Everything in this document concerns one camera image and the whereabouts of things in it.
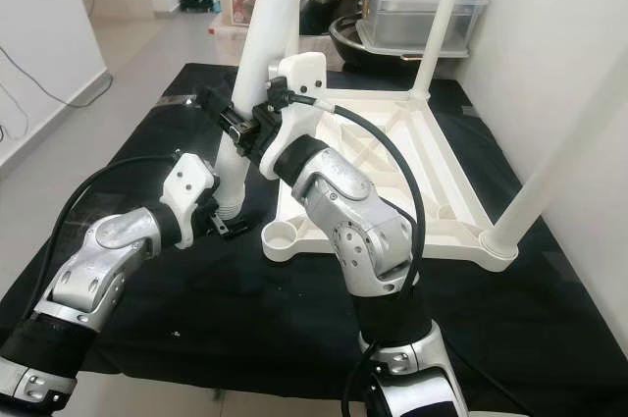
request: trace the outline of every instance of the plastic storage box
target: plastic storage box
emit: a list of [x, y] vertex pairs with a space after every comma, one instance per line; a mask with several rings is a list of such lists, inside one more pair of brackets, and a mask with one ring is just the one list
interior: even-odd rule
[[[364, 0], [360, 39], [371, 52], [420, 54], [440, 0]], [[444, 57], [466, 57], [477, 18], [489, 0], [456, 0], [443, 44]]]

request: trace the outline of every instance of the black cloth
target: black cloth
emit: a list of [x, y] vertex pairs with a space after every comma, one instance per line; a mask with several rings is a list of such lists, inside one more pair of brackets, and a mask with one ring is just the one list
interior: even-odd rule
[[[233, 82], [234, 69], [186, 65], [166, 94]], [[329, 75], [330, 86], [404, 89], [397, 79]], [[518, 190], [491, 133], [460, 86], [435, 80], [431, 107], [469, 181], [495, 220]], [[180, 148], [213, 161], [220, 134], [197, 111], [154, 108], [116, 159]], [[143, 165], [101, 180], [65, 225], [58, 267], [86, 226], [112, 212], [154, 202], [168, 169]], [[232, 240], [209, 236], [145, 264], [83, 369], [207, 388], [339, 398], [359, 357], [358, 333], [340, 267], [331, 255], [300, 255], [271, 264], [260, 231], [274, 218], [277, 183], [249, 172], [244, 216], [250, 231]], [[0, 303], [0, 340], [18, 320], [40, 251]], [[426, 259], [424, 289], [444, 333], [544, 416], [628, 415], [628, 366], [591, 298], [539, 221], [519, 258], [495, 274], [463, 261]], [[472, 410], [517, 410], [452, 357]]]

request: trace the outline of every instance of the white tube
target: white tube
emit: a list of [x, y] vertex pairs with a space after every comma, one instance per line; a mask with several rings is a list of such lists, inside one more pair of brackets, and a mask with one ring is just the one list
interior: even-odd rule
[[[244, 42], [232, 100], [241, 116], [250, 119], [253, 106], [266, 99], [268, 66], [284, 57], [290, 31], [294, 26], [294, 4], [299, 0], [255, 0], [251, 23]], [[221, 139], [216, 170], [221, 184], [215, 193], [218, 215], [231, 219], [244, 201], [244, 179], [248, 160], [236, 153], [231, 139]]]
[[620, 54], [574, 125], [525, 182], [495, 226], [480, 241], [496, 256], [512, 258], [517, 243], [541, 216], [556, 190], [567, 180], [617, 111], [626, 103], [628, 47]]
[[449, 26], [449, 19], [451, 18], [454, 4], [455, 0], [441, 0], [439, 2], [439, 8], [434, 15], [434, 22], [430, 29], [428, 42], [425, 45], [423, 59], [421, 59], [419, 72], [416, 75], [416, 80], [411, 90], [418, 98], [427, 99], [430, 96], [430, 82], [434, 76], [436, 64], [439, 61], [439, 55], [441, 54], [441, 48], [443, 47], [445, 33]]
[[294, 9], [294, 16], [292, 17], [292, 26], [288, 32], [288, 40], [286, 41], [285, 57], [298, 54], [298, 34], [299, 34], [299, 6], [298, 3]]

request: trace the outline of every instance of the black clamp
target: black clamp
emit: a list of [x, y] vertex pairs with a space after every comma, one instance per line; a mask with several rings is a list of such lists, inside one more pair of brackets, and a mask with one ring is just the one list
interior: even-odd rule
[[245, 155], [250, 150], [259, 132], [259, 125], [255, 120], [248, 121], [236, 113], [234, 103], [210, 86], [198, 92], [196, 102], [210, 120], [230, 136], [240, 155]]
[[268, 94], [268, 109], [280, 111], [290, 103], [303, 103], [313, 105], [316, 98], [305, 95], [297, 95], [296, 92], [288, 88], [288, 80], [285, 77], [275, 77], [266, 83], [266, 93]]

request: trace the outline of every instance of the silver metal joint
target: silver metal joint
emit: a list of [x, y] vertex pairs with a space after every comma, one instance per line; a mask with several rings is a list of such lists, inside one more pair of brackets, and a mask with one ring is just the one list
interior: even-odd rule
[[96, 221], [34, 311], [100, 332], [120, 301], [126, 278], [159, 249], [157, 224], [145, 208]]
[[326, 148], [305, 164], [292, 196], [330, 240], [352, 295], [399, 292], [412, 259], [412, 229], [364, 174]]
[[0, 394], [37, 403], [50, 392], [55, 392], [53, 400], [59, 400], [61, 394], [72, 394], [76, 385], [76, 379], [51, 375], [0, 357]]
[[[362, 351], [368, 347], [362, 336], [359, 343]], [[469, 415], [436, 322], [432, 322], [432, 330], [422, 339], [403, 346], [381, 348], [371, 360], [386, 364], [387, 372], [382, 366], [376, 366], [371, 391], [381, 390], [392, 417], [436, 403], [450, 405], [452, 414], [446, 415]]]

